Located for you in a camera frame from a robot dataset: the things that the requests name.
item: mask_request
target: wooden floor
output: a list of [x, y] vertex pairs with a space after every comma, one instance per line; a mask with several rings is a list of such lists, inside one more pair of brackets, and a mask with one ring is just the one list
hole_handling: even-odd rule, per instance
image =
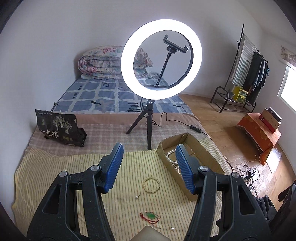
[[[244, 171], [243, 165], [247, 163], [249, 167], [255, 167], [259, 170], [260, 179], [254, 182], [258, 196], [268, 195], [276, 209], [279, 209], [281, 202], [278, 202], [278, 194], [296, 179], [280, 146], [276, 145], [277, 150], [282, 153], [279, 165], [277, 170], [271, 173], [267, 164], [260, 165], [258, 160], [260, 152], [251, 138], [246, 135], [245, 131], [236, 127], [245, 113], [227, 110], [219, 113], [218, 108], [214, 104], [210, 104], [209, 98], [185, 94], [180, 94], [180, 97], [190, 107], [193, 114], [199, 118], [207, 133], [233, 167]], [[269, 155], [268, 158], [268, 162], [278, 161], [276, 155]]]

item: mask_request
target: orange cloth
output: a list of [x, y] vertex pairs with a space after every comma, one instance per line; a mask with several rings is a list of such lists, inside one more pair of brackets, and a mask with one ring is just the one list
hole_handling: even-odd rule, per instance
[[266, 163], [268, 155], [281, 136], [279, 130], [272, 133], [268, 127], [259, 119], [260, 113], [246, 114], [238, 123], [238, 126], [245, 128], [263, 152], [260, 157], [261, 165]]

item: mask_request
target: blue checkered sheet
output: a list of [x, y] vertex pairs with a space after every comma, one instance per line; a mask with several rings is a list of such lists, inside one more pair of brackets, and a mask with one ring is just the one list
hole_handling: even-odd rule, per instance
[[[140, 79], [141, 84], [155, 85], [159, 74], [150, 72], [146, 78]], [[164, 79], [160, 85], [168, 86]], [[55, 112], [65, 114], [102, 114], [141, 112], [141, 97], [133, 93], [124, 80], [113, 79], [81, 79], [76, 80], [63, 95]], [[188, 113], [189, 106], [178, 95], [156, 100], [154, 113]]]

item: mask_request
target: red string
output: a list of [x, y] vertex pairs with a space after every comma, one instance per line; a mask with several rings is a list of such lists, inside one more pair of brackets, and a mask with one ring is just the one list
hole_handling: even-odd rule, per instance
[[156, 214], [156, 213], [153, 213], [155, 216], [156, 216], [156, 219], [157, 220], [151, 220], [151, 219], [148, 219], [146, 218], [145, 216], [143, 216], [143, 213], [140, 213], [140, 217], [144, 220], [146, 220], [148, 223], [151, 223], [151, 224], [156, 224], [159, 220], [160, 220], [160, 217]]

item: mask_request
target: folded quilt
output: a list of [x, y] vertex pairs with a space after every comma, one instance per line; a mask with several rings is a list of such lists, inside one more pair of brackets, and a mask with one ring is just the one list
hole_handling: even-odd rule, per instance
[[[86, 52], [78, 61], [82, 78], [122, 79], [120, 59], [123, 46], [100, 46]], [[141, 48], [136, 52], [134, 72], [136, 77], [145, 77], [152, 61]]]

